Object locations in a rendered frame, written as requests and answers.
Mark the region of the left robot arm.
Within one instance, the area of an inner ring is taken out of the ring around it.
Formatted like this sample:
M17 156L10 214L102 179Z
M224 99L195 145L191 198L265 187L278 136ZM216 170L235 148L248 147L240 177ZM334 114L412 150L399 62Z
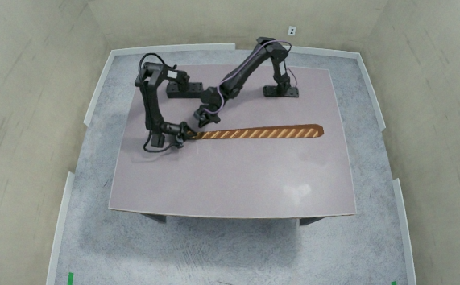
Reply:
M255 46L253 52L235 70L233 70L231 73L228 73L223 78L223 80L225 80L236 73L235 76L221 83L218 87L223 97L223 106L227 103L229 99L234 99L239 95L239 90L243 88L243 85L245 84L247 78L253 73L253 71L257 69L258 66L262 64L262 62L269 58L271 58L272 65L274 67L273 79L277 83L277 87L271 85L264 85L264 96L299 97L298 88L291 87L290 76L288 75L286 70L285 59L288 56L288 50L284 48L279 42L268 43L267 46L262 47L265 43L271 42L273 40L275 39L268 37L259 37L256 40L258 44ZM217 86L209 86L207 90L202 91L201 102L203 104L210 104L216 105L217 107L221 107L222 99L218 93Z

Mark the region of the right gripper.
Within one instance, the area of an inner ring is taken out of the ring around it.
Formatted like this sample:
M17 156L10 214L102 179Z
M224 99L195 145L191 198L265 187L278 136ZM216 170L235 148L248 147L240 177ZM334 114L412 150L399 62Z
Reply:
M168 129L168 132L167 134L170 134L170 135L174 135L176 136L175 139L174 139L174 142L177 143L177 146L178 147L180 144L177 142L178 139L187 139L189 137L194 137L194 136L197 136L197 133L192 130L188 125L187 125L187 122L184 122L182 121L179 125L177 124L174 124L174 123L170 123L170 130ZM187 129L190 130L191 132L193 132L194 134L187 134Z

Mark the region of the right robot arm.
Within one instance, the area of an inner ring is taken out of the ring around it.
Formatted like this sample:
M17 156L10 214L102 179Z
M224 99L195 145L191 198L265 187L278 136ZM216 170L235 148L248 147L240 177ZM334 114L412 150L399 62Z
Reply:
M165 91L166 93L201 93L202 82L188 82L190 76L187 75L187 72L171 69L167 64L158 64L152 62L145 62L143 64L141 74L145 87L144 90L146 93L147 106L144 99L145 96L143 92L143 86L140 84L139 74L135 79L135 87L139 87L139 90L143 96L143 103L145 108L145 126L146 129L149 130L150 122L147 116L148 108L152 128L151 146L163 148L165 140L164 134L166 134L168 129L171 128L169 122L164 121L164 117L162 117L160 112L157 88L164 80L169 80L173 82L167 83ZM145 81L148 77L151 79L149 81ZM164 134L162 134L162 132Z

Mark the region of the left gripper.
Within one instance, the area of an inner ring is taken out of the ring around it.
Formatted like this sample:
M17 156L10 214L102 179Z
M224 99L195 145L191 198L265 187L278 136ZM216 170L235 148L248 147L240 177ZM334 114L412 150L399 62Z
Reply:
M205 115L205 120L201 121L199 119L199 124L198 124L199 128L202 128L203 126L205 126L205 125L207 125L207 124L209 124L211 122L214 122L215 124L218 124L221 121L221 119L218 117L219 112L217 112L215 114L210 114L206 110L204 110L204 112L202 114L200 114L201 110L205 109L205 108L210 112L215 112L220 107L217 107L216 105L200 105L199 109L197 109L196 111L200 116Z

